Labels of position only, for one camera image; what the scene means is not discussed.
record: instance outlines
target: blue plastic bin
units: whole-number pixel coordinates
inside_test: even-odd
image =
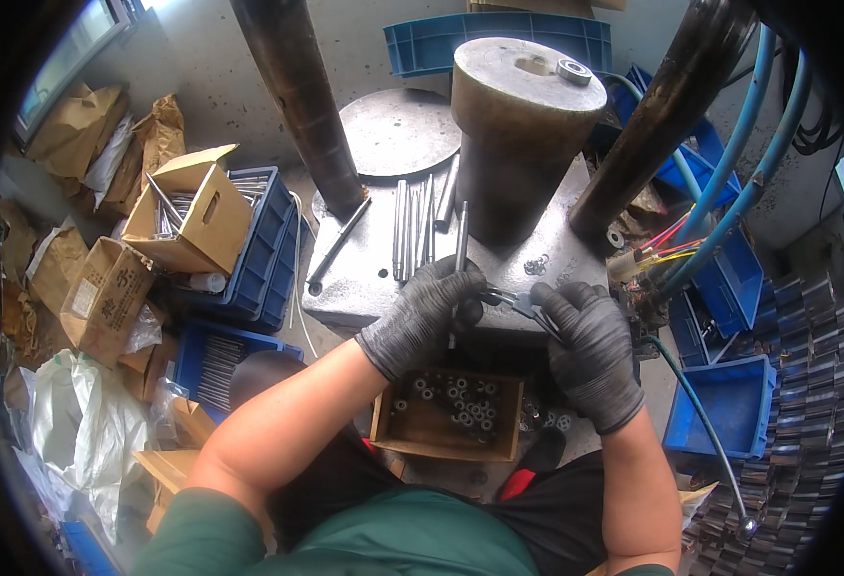
[[[755,356],[682,373],[700,398],[717,438],[730,458],[760,458],[768,442],[768,418],[777,371],[768,357]],[[715,455],[710,437],[681,384],[675,387],[663,446],[669,450]]]
[[[672,329],[675,345],[678,346],[681,365],[685,368],[707,366],[710,363],[710,354],[700,338],[698,317],[687,300],[686,292],[682,291],[669,301],[668,317],[668,325]]]
[[[111,560],[83,522],[61,522],[60,535],[79,560],[83,574],[91,576],[121,574],[111,565]]]
[[[241,320],[256,320],[262,314],[265,293],[275,265],[275,252],[294,209],[294,201],[281,181],[277,167],[240,169],[230,173],[232,179],[253,176],[268,176],[267,192],[255,205],[249,233],[227,287],[219,294],[176,290],[179,296],[194,306]]]
[[[451,72],[454,51],[477,38],[531,40],[563,52],[594,72],[611,72],[611,25],[535,12],[473,12],[413,20],[383,29],[393,75]]]
[[[716,256],[692,278],[723,338],[751,330],[761,300],[764,270],[746,236],[733,228]]]
[[[257,322],[253,323],[252,329],[255,332],[272,334],[277,332],[285,321],[285,309],[288,307],[288,300],[291,297],[291,288],[294,287],[294,263],[297,260],[297,221],[298,213],[297,210],[294,210],[285,226],[285,236],[281,240],[275,269],[272,271],[268,290],[265,292],[262,316]],[[310,234],[310,227],[307,220],[301,217],[301,250],[308,234]]]
[[[633,82],[634,86],[643,93],[646,92],[646,88],[652,82],[652,76],[635,64],[630,67],[630,71],[627,73],[627,79]],[[621,125],[626,126],[630,116],[633,115],[633,111],[637,108],[637,101],[623,86],[617,86],[613,96],[617,118],[620,120]],[[713,128],[713,124],[706,118],[701,118],[698,121],[694,129],[691,130],[690,135],[697,139],[699,153],[687,144],[681,144],[679,149],[681,150],[681,155],[687,160],[687,165],[691,167],[691,172],[694,173],[694,179],[698,181],[700,190],[703,190],[707,186],[707,182],[710,181],[711,176],[713,176],[714,167],[720,162],[720,158],[723,157],[725,147],[716,130]],[[675,166],[671,158],[666,160],[665,164],[659,168],[656,178],[667,182],[690,197],[690,190],[687,190],[685,179],[681,176],[681,172],[678,171],[678,167]],[[732,172],[729,175],[726,186],[720,192],[720,195],[717,196],[716,203],[713,206],[719,207],[736,200],[741,191],[742,187],[739,185],[739,178],[735,175],[735,172]]]
[[[198,384],[201,383],[202,375],[201,360],[205,356],[207,337],[211,334],[243,342],[244,358],[249,354],[262,352],[263,350],[280,350],[287,352],[298,360],[304,359],[303,350],[296,346],[285,344],[277,338],[204,320],[189,320],[185,325],[185,330],[182,332],[182,340],[179,344],[179,358],[176,360],[175,382],[187,388],[189,399],[195,400],[196,402],[198,402]],[[205,407],[208,415],[218,424],[227,418],[227,415],[223,411],[212,408],[207,401],[202,402],[202,406]]]

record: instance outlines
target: metal ring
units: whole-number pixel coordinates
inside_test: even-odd
[[[588,68],[568,58],[560,58],[556,62],[556,74],[576,86],[588,86],[592,77]]]

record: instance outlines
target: white plastic bag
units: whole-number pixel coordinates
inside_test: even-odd
[[[169,378],[157,380],[157,389],[153,392],[150,403],[150,415],[153,418],[153,430],[160,440],[176,439],[176,418],[172,413],[172,401],[176,398],[188,398],[189,391]]]
[[[98,205],[105,199],[105,194],[109,192],[111,181],[115,177],[115,172],[121,166],[121,161],[124,159],[124,154],[128,151],[128,145],[131,144],[133,132],[133,116],[130,112],[126,113],[118,126],[115,127],[115,132],[111,135],[108,144],[102,148],[102,152],[92,163],[92,166],[85,172],[83,184],[87,188],[94,190],[96,198],[95,210],[98,210]]]
[[[122,354],[133,354],[153,344],[163,343],[163,327],[153,314],[150,306],[144,304],[137,314],[137,320],[131,326],[131,333],[124,342]]]
[[[121,488],[141,474],[132,451],[155,449],[145,410],[111,371],[63,350],[36,373],[32,444],[48,470],[89,499],[115,544]]]

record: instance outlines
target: window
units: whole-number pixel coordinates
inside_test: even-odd
[[[129,10],[121,0],[112,0],[111,4],[106,0],[89,0],[24,96],[14,124],[14,132],[23,146],[83,66],[127,28]]]

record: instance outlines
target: concrete wall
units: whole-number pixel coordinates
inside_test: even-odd
[[[447,75],[402,80],[390,74],[384,26],[423,17],[462,12],[463,0],[309,0],[314,28],[340,106],[379,89],[414,86],[447,93]],[[631,0],[626,12],[595,8],[595,17],[612,25],[615,71],[631,63],[654,72],[687,9],[687,0]],[[132,110],[149,111],[153,99],[171,91],[179,95],[186,119],[188,145],[207,147],[228,142],[242,146],[229,158],[232,168],[298,161],[291,139],[255,69],[229,0],[175,0],[148,17],[125,38],[114,42],[90,64],[90,86],[130,85]],[[755,60],[757,36],[738,68]],[[774,134],[781,117],[780,73],[749,146],[738,164],[748,178]],[[748,78],[728,87],[708,116],[726,140],[732,132]],[[818,114],[814,96],[805,123]],[[803,157],[788,153],[748,224],[764,247],[779,249],[819,221],[822,192],[836,146]],[[835,178],[824,214],[835,211],[841,193]]]
[[[391,74],[382,28],[462,12],[463,0],[310,0],[330,84],[339,106],[381,89],[412,86],[447,94],[447,75],[403,80]],[[231,168],[298,161],[275,104],[256,70],[229,0],[175,0],[150,11],[84,72],[89,86],[129,84],[132,111],[176,92],[186,144],[239,142]]]

